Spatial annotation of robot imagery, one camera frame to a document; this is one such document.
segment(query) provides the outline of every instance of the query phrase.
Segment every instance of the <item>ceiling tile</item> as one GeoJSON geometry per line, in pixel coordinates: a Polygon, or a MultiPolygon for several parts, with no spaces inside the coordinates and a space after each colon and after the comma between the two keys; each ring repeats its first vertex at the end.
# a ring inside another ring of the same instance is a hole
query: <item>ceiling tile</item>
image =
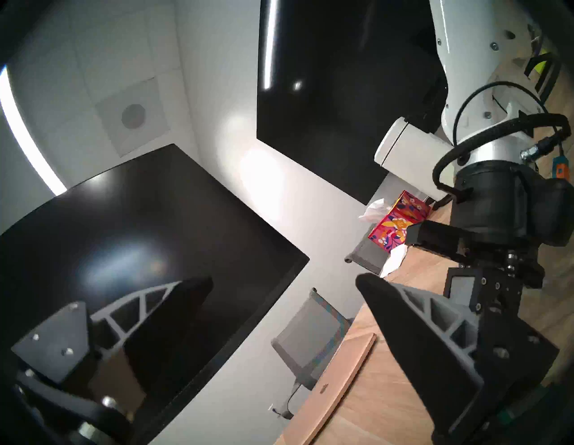
{"type": "Polygon", "coordinates": [[[146,17],[156,73],[179,68],[175,7],[173,5],[150,7],[146,9],[146,17]]]}
{"type": "Polygon", "coordinates": [[[91,105],[71,42],[9,65],[14,95],[32,128],[47,133],[91,105]]]}
{"type": "Polygon", "coordinates": [[[141,0],[68,0],[67,3],[74,33],[82,33],[88,28],[146,6],[141,0]]]}
{"type": "Polygon", "coordinates": [[[178,123],[190,122],[189,105],[181,70],[174,69],[158,75],[157,83],[168,125],[173,127],[178,123]]]}
{"type": "Polygon", "coordinates": [[[94,102],[154,76],[144,12],[121,16],[78,35],[76,47],[94,102]]]}
{"type": "Polygon", "coordinates": [[[34,62],[36,58],[68,40],[70,32],[68,11],[64,3],[58,2],[48,9],[27,35],[17,57],[23,63],[34,62]]]}
{"type": "Polygon", "coordinates": [[[46,135],[45,140],[46,156],[69,187],[120,162],[93,107],[46,135]]]}
{"type": "Polygon", "coordinates": [[[155,78],[108,97],[96,109],[120,156],[169,131],[155,78]]]}

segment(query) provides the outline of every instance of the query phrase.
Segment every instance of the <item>office chair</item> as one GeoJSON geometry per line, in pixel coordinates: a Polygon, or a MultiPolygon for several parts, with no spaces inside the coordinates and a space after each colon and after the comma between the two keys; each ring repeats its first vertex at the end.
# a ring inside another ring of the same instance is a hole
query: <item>office chair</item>
{"type": "Polygon", "coordinates": [[[313,389],[350,326],[350,320],[326,302],[317,289],[311,289],[293,319],[271,340],[273,349],[295,374],[291,394],[276,413],[286,419],[293,417],[289,401],[301,385],[313,389]]]}

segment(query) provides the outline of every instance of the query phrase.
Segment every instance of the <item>wooden board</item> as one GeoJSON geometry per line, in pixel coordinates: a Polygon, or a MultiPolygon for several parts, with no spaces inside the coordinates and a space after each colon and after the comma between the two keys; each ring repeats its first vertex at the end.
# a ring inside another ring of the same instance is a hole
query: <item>wooden board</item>
{"type": "Polygon", "coordinates": [[[341,343],[315,388],[285,428],[286,445],[308,445],[313,440],[347,391],[375,338],[371,332],[341,343]]]}

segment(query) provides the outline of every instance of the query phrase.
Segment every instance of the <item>black cable sleeve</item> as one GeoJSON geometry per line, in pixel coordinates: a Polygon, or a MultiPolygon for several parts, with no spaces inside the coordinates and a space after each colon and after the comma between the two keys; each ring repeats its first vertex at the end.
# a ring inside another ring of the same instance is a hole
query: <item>black cable sleeve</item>
{"type": "Polygon", "coordinates": [[[566,116],[561,114],[529,114],[519,118],[514,118],[506,122],[501,122],[495,126],[487,128],[484,131],[464,140],[456,147],[453,147],[447,154],[445,154],[435,165],[432,172],[432,179],[436,187],[439,190],[445,191],[454,195],[457,198],[457,202],[464,199],[465,195],[463,191],[458,190],[453,187],[449,187],[446,184],[440,182],[440,174],[444,168],[455,161],[460,156],[470,153],[474,149],[499,139],[509,134],[516,133],[518,131],[524,131],[525,129],[531,127],[550,127],[559,126],[562,127],[560,135],[562,138],[567,138],[571,134],[570,126],[568,125],[568,119],[566,116]]]}

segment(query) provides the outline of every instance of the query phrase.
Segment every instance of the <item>red floral tissue box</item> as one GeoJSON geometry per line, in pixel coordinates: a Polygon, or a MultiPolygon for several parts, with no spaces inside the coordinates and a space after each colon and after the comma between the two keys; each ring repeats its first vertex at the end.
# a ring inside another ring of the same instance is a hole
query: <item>red floral tissue box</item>
{"type": "Polygon", "coordinates": [[[404,190],[387,216],[369,234],[369,239],[387,252],[405,242],[406,228],[424,221],[431,208],[404,190]]]}

